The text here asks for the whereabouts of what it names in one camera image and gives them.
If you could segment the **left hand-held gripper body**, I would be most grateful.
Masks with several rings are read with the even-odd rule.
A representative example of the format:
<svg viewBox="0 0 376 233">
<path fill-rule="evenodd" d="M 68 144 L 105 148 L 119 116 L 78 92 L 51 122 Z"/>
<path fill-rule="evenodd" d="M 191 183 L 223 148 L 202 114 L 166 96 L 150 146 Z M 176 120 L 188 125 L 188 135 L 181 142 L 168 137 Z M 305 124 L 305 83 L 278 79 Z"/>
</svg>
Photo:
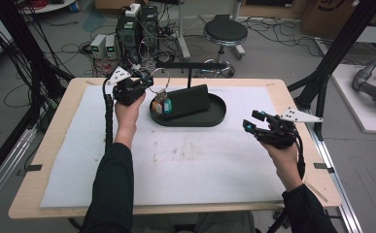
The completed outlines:
<svg viewBox="0 0 376 233">
<path fill-rule="evenodd" d="M 148 88 L 148 80 L 131 79 L 131 74 L 118 66 L 107 80 L 107 85 L 113 87 L 113 97 L 124 106 L 132 105 Z"/>
</svg>

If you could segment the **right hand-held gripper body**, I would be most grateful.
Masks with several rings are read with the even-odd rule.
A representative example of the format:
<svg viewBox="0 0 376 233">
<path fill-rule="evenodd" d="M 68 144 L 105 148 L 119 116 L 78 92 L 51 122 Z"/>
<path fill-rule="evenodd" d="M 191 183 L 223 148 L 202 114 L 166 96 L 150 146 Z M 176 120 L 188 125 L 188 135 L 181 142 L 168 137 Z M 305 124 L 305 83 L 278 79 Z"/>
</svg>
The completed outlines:
<svg viewBox="0 0 376 233">
<path fill-rule="evenodd" d="M 270 129 L 262 133 L 262 142 L 269 144 L 276 149 L 285 149 L 292 146 L 298 136 L 296 122 L 323 122 L 319 116 L 309 115 L 297 109 L 288 107 L 281 115 L 269 115 L 262 113 Z"/>
</svg>

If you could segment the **person's left hand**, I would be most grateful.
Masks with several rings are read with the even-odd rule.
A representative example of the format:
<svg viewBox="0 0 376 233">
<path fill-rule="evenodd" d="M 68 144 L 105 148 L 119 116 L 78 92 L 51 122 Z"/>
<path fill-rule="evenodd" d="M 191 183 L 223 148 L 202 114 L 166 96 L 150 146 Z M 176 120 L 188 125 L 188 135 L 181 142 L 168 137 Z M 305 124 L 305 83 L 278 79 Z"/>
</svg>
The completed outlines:
<svg viewBox="0 0 376 233">
<path fill-rule="evenodd" d="M 137 119 L 140 106 L 145 100 L 143 94 L 130 106 L 124 106 L 120 102 L 115 104 L 115 113 L 118 122 L 118 130 L 115 137 L 115 143 L 121 143 L 131 149 L 134 135 L 137 130 Z"/>
</svg>

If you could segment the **person's right hand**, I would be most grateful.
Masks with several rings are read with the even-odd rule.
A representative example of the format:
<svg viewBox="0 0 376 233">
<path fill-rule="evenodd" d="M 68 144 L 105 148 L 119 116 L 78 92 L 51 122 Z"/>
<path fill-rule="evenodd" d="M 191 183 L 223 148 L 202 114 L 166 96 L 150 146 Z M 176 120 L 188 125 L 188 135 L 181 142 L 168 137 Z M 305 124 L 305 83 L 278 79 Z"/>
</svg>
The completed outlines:
<svg viewBox="0 0 376 233">
<path fill-rule="evenodd" d="M 279 150 L 275 147 L 261 144 L 271 157 L 276 167 L 276 173 L 287 192 L 290 192 L 302 185 L 302 179 L 297 169 L 298 150 L 296 144 L 291 147 Z"/>
</svg>

